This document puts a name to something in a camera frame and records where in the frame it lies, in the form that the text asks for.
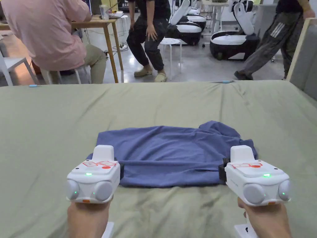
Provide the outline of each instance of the blue t-shirt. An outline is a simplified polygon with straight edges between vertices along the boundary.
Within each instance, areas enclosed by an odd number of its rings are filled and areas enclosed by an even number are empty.
[[[114,156],[125,164],[122,186],[217,184],[218,166],[223,158],[230,157],[232,146],[250,146],[257,156],[252,140],[241,139],[236,130],[215,121],[199,128],[156,126],[105,131],[99,133],[97,145],[112,145]]]

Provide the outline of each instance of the gray striped pants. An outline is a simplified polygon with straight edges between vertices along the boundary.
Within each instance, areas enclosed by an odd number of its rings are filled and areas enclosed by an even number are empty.
[[[302,13],[278,13],[265,32],[257,50],[246,60],[239,71],[248,77],[262,68],[281,49],[285,78],[287,77],[295,49],[304,25]]]

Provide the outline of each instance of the khaki pants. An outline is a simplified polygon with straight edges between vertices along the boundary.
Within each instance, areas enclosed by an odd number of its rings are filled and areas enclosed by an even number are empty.
[[[90,76],[91,76],[91,82],[92,83],[103,83],[103,78],[105,75],[106,70],[106,55],[105,53],[99,49],[98,47],[95,47],[93,45],[86,45],[87,55],[85,57],[85,65],[90,66]],[[49,84],[48,79],[48,71],[41,68],[41,72],[43,75],[43,78],[46,82],[46,84]],[[59,77],[58,73],[56,71],[50,71],[50,74],[52,76],[52,83],[58,84]]]

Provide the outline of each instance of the mattress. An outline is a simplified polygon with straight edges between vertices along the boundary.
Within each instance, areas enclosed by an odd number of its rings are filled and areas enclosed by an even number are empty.
[[[210,120],[290,175],[293,236],[315,237],[317,103],[285,81],[0,88],[0,237],[68,237],[64,182],[99,132]],[[119,187],[109,221],[115,238],[234,237],[245,223],[236,199],[225,185]]]

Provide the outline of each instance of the sneaker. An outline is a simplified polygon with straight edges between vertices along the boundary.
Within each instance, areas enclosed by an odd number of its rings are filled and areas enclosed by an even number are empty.
[[[156,83],[163,83],[163,82],[166,82],[166,80],[167,80],[167,77],[166,77],[166,75],[165,74],[163,74],[163,73],[158,73],[158,75],[156,76],[156,78],[155,78],[155,82]]]
[[[244,73],[239,73],[239,71],[236,71],[235,72],[235,76],[238,80],[253,80],[253,77],[252,76],[247,76],[246,74]]]
[[[145,68],[141,69],[140,71],[134,72],[135,77],[144,77],[146,75],[152,75],[153,71],[152,70],[146,70]]]

